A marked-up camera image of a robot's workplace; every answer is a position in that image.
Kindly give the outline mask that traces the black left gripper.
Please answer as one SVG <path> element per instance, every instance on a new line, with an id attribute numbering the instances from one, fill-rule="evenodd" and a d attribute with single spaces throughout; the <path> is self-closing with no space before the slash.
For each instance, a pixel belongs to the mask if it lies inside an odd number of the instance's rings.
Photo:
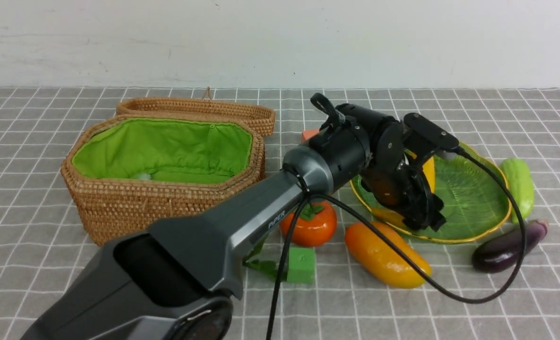
<path id="1" fill-rule="evenodd" d="M 435 152 L 379 151 L 360 173 L 360 183 L 385 209 L 392 211 L 398 224 L 408 230 L 438 231 L 446 218 L 441 210 L 444 202 L 435 194 L 424 167 L 435 168 Z"/>

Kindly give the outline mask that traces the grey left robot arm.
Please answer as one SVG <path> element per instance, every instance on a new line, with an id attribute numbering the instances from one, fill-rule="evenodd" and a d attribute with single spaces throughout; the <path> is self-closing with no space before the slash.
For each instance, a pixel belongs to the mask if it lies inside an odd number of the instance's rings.
<path id="1" fill-rule="evenodd" d="M 384 206 L 419 228 L 443 224 L 422 208 L 405 150 L 419 168 L 444 129 L 417 113 L 391 116 L 343 103 L 319 133 L 286 153 L 282 169 L 206 211 L 163 218 L 106 243 L 24 340 L 221 340 L 243 293 L 242 260 L 311 194 L 358 174 Z"/>

